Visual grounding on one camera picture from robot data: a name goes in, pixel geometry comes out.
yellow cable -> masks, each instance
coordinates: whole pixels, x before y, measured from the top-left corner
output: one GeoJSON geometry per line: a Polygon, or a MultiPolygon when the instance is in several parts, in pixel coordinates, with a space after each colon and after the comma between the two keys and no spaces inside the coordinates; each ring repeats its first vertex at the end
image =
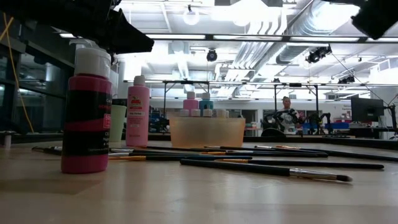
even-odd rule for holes
{"type": "Polygon", "coordinates": [[[32,131],[32,133],[34,133],[35,131],[33,130],[32,123],[30,122],[29,116],[27,115],[27,111],[26,111],[24,99],[22,98],[22,95],[21,95],[21,93],[20,93],[20,91],[19,91],[19,82],[18,82],[18,77],[17,77],[17,72],[16,72],[16,69],[15,69],[15,65],[14,65],[14,59],[13,59],[13,57],[12,57],[10,36],[8,35],[8,27],[11,25],[11,22],[13,21],[14,18],[12,17],[12,18],[10,19],[9,23],[7,24],[6,13],[3,13],[3,17],[4,17],[4,25],[6,26],[6,29],[3,31],[3,33],[6,33],[6,35],[7,35],[8,49],[9,49],[9,51],[10,51],[10,59],[11,59],[11,64],[12,64],[12,71],[14,72],[15,84],[16,84],[16,86],[17,86],[17,90],[18,90],[19,96],[20,96],[20,98],[21,98],[21,103],[22,103],[22,107],[23,107],[24,112],[25,112],[26,120],[27,120],[27,122],[29,123],[30,130],[32,131]]]}
{"type": "Polygon", "coordinates": [[[6,34],[6,32],[8,31],[8,28],[11,26],[11,23],[13,22],[14,18],[12,17],[10,19],[10,21],[8,22],[8,24],[6,25],[6,28],[4,29],[4,31],[2,32],[1,36],[0,36],[0,41],[2,40],[2,38],[4,37],[4,34],[6,34]]]}

wooden table surface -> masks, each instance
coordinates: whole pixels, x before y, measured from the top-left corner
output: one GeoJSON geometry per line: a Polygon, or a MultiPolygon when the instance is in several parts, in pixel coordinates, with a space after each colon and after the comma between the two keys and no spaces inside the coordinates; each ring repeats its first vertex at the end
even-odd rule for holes
{"type": "MultiPolygon", "coordinates": [[[[169,142],[150,144],[170,145],[169,142]]],[[[111,161],[105,172],[66,175],[60,172],[59,156],[30,150],[33,146],[60,145],[61,142],[42,142],[0,148],[0,223],[396,224],[398,221],[398,163],[330,157],[317,160],[382,163],[386,168],[384,171],[307,168],[349,175],[354,179],[352,183],[157,161],[111,161]]],[[[378,149],[295,145],[398,157],[394,151],[378,149]]]]}

computer monitor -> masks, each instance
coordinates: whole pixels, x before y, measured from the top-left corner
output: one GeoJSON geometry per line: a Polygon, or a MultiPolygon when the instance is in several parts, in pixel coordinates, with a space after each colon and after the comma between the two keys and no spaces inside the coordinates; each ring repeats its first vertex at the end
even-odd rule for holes
{"type": "Polygon", "coordinates": [[[379,121],[379,116],[384,116],[383,101],[376,99],[351,98],[353,121],[379,121]]]}

pink paint bottle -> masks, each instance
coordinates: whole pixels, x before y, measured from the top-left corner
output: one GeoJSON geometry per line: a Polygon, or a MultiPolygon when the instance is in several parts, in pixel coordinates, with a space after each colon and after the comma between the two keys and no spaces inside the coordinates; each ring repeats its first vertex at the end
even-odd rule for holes
{"type": "Polygon", "coordinates": [[[145,77],[134,77],[134,86],[129,87],[127,96],[126,145],[146,147],[149,126],[149,88],[145,77]]]}
{"type": "Polygon", "coordinates": [[[98,49],[76,51],[75,76],[69,79],[61,170],[100,172],[108,165],[111,127],[111,56],[98,49]]]}
{"type": "Polygon", "coordinates": [[[199,101],[195,100],[195,92],[187,92],[187,99],[183,101],[183,109],[189,110],[189,116],[191,116],[192,109],[199,109],[199,101]]]}

white bottle cap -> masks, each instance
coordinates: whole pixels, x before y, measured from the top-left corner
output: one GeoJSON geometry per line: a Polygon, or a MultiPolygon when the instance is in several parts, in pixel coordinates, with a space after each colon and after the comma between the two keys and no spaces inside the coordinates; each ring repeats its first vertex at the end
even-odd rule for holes
{"type": "Polygon", "coordinates": [[[181,117],[189,116],[189,110],[180,110],[180,116],[181,117]]]}
{"type": "Polygon", "coordinates": [[[137,75],[134,77],[134,85],[145,85],[145,76],[137,75]]]}
{"type": "Polygon", "coordinates": [[[199,117],[200,116],[200,110],[199,109],[192,109],[191,110],[191,116],[199,117]]]}
{"type": "Polygon", "coordinates": [[[195,92],[194,91],[188,91],[187,92],[187,98],[188,99],[195,99],[195,92]]]}
{"type": "Polygon", "coordinates": [[[204,109],[203,116],[207,118],[211,118],[213,116],[213,110],[211,109],[204,109]]]}
{"type": "Polygon", "coordinates": [[[92,48],[76,50],[75,75],[90,74],[109,78],[111,73],[111,56],[105,51],[92,48]]]}
{"type": "Polygon", "coordinates": [[[226,110],[217,109],[216,110],[217,118],[225,118],[226,117],[226,110]]]}
{"type": "Polygon", "coordinates": [[[203,100],[210,100],[210,93],[202,93],[201,98],[203,100]]]}

